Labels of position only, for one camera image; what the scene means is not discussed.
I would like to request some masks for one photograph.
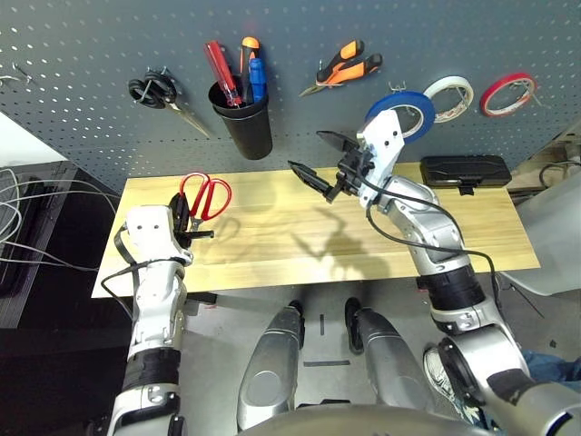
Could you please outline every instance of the gray floor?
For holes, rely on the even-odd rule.
[[[479,280],[489,290],[489,279]],[[274,314],[293,299],[305,308],[306,338],[301,351],[296,404],[325,398],[374,403],[367,381],[365,358],[350,353],[343,322],[343,305],[357,296],[364,305],[388,318],[420,362],[428,343],[442,333],[429,318],[428,296],[417,291],[414,279],[337,282],[219,292],[218,304],[188,303],[188,332],[184,337],[181,386],[182,413],[191,433],[236,433],[236,401],[242,375],[253,348]],[[502,292],[508,322],[523,348],[566,359],[581,354],[581,294],[553,297],[514,289]],[[324,335],[320,315],[324,314]],[[307,361],[349,360],[350,365],[304,367]],[[447,401],[435,394],[439,413],[455,416]]]

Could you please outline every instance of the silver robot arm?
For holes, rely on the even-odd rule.
[[[484,294],[462,252],[459,228],[442,211],[415,201],[438,204],[438,197],[427,186],[392,175],[404,145],[395,111],[379,113],[357,136],[358,144],[345,144],[348,138],[342,138],[337,147],[345,155],[334,187],[300,163],[290,167],[329,202],[339,192],[357,195],[368,218],[370,208],[377,207],[407,241],[416,243],[409,250],[422,287],[428,289],[432,319],[447,335],[438,351],[456,395],[482,407],[507,434],[579,434],[579,395],[556,383],[530,379],[495,301]]]
[[[142,261],[136,315],[123,390],[115,398],[108,435],[181,435],[179,366],[186,290],[184,267],[193,256],[176,241],[166,206],[135,207],[125,222]]]

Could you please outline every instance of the red scissors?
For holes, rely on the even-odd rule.
[[[202,186],[200,186],[198,194],[196,195],[196,199],[193,202],[192,209],[190,209],[190,221],[192,222],[192,230],[194,232],[197,232],[198,228],[200,227],[200,224],[202,224],[204,221],[210,221],[211,219],[217,217],[219,214],[224,212],[224,210],[228,207],[228,204],[230,204],[230,200],[232,199],[232,189],[230,185],[224,182],[222,179],[212,179],[206,173],[189,173],[185,175],[182,178],[182,181],[180,182],[180,196],[185,195],[185,193],[183,192],[183,188],[185,186],[185,183],[192,177],[202,178]],[[226,190],[227,197],[224,206],[222,206],[222,208],[215,214],[210,215],[210,206],[212,205],[212,197],[214,195],[214,187],[216,186],[216,184],[220,184],[221,186],[224,187],[224,189]],[[196,214],[198,213],[198,209],[200,208],[200,204],[202,203],[203,195],[204,193],[206,193],[206,191],[207,191],[206,202],[202,207],[202,214],[200,215],[200,218],[196,218]]]

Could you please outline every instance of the black cup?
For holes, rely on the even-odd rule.
[[[226,95],[215,83],[208,92],[208,99],[222,120],[238,151],[246,159],[257,161],[269,155],[272,151],[271,123],[269,121],[269,97],[244,107],[230,107],[226,103]]]

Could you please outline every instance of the wooden tabletop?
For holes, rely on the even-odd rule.
[[[317,171],[330,183],[335,182],[337,168]],[[397,164],[395,173],[421,182],[418,163]],[[377,234],[356,197],[340,194],[328,204],[290,170],[214,176],[230,184],[233,198],[222,215],[200,229],[214,230],[215,238],[192,244],[194,265],[185,275],[188,292],[418,275],[408,248]],[[141,204],[167,204],[180,179],[127,181],[93,297],[108,296],[100,281],[127,266],[113,244],[113,235],[127,211]],[[498,271],[539,266],[506,189],[477,189],[474,196],[460,196],[457,189],[436,192],[441,204],[458,220],[467,248],[489,254]],[[189,194],[190,202],[193,198],[194,191]],[[222,198],[218,186],[215,204],[220,206]],[[388,233],[400,235],[387,217],[378,213],[375,217]],[[124,240],[129,250],[137,253],[129,238]],[[477,272],[488,271],[484,259],[472,257],[472,262]],[[108,284],[118,295],[132,294],[130,274]]]

